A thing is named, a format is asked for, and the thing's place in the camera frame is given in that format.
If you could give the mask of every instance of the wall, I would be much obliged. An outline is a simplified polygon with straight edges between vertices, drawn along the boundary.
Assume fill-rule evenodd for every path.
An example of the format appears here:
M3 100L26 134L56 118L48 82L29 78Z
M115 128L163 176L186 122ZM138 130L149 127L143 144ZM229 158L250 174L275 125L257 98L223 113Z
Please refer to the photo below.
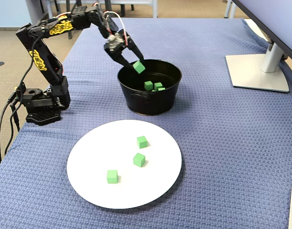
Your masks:
M46 1L42 2L47 12ZM0 0L0 27L21 27L44 15L39 0Z

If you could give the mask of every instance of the black bucket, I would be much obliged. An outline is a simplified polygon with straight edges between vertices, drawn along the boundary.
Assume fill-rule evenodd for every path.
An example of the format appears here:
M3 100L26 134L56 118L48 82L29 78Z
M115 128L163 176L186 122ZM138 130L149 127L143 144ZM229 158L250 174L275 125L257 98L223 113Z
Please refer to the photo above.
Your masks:
M141 115L159 115L172 108L182 74L176 66L160 60L145 60L145 67L140 74L123 67L118 73L118 81L132 111ZM160 82L165 90L146 91L144 82L147 81Z

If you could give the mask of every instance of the bucket rim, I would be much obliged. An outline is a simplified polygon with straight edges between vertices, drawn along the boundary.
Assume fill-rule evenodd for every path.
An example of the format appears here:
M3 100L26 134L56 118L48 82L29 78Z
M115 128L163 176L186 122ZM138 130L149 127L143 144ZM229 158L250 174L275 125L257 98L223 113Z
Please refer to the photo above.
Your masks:
M171 87L169 87L169 88L167 88L167 89L165 89L165 90L162 90L162 91L155 91L155 92L165 92L165 91L167 91L167 90L173 88L173 87L176 86L177 84L179 84L179 82L181 81L181 79L182 79L182 72L181 72L181 70L180 70L177 66L175 66L174 64L172 64L172 63L170 63L170 62L167 62L167 61L156 60L156 59L146 59L145 61L159 61L159 62L165 62L165 63L168 63L168 64L173 65L173 66L176 67L176 68L179 70L179 72L180 72L180 78L179 78L179 80L178 80L174 85L172 85ZM119 73L120 73L121 70L124 69L124 68L125 68L125 67L123 66L123 67L118 71L118 73L117 73L117 80L118 80L118 82L119 82L122 86L124 86L124 87L126 87L126 88L128 88L128 89L130 89L130 90L132 90L132 91L135 91L135 92L140 92L140 93L155 93L155 92L152 92L152 91L146 91L146 92L145 92L145 91L136 90L136 89L133 89L133 88L131 88L131 87L128 87L128 86L126 86L125 84L123 84L122 82L120 82L120 80L119 80Z

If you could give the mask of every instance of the blue textured blanket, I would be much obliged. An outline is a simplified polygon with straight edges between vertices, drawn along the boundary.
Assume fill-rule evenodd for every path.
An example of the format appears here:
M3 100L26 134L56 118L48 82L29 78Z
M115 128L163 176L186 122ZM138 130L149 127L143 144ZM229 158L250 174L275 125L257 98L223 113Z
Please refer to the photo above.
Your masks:
M289 94L233 88L225 55L265 53L242 20L124 19L146 59L183 73L174 107L140 116L125 103L117 72L92 26L64 62L70 107L62 120L25 124L0 165L0 228L286 229L292 186L292 72ZM124 52L129 61L136 57ZM110 210L82 199L66 173L68 155L88 131L137 119L167 130L183 166L159 199Z

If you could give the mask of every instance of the yellow sticker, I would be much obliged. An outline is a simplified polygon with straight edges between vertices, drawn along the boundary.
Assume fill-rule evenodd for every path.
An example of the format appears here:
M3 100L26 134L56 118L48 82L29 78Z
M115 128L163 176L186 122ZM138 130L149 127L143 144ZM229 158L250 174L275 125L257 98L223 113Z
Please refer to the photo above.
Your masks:
M44 61L41 59L39 53L37 50L34 50L33 53L33 61L35 62L35 65L40 71L46 71L47 68L45 67Z
M63 21L61 24L55 25L50 30L50 35L63 33L64 31L73 29L73 25L71 21Z

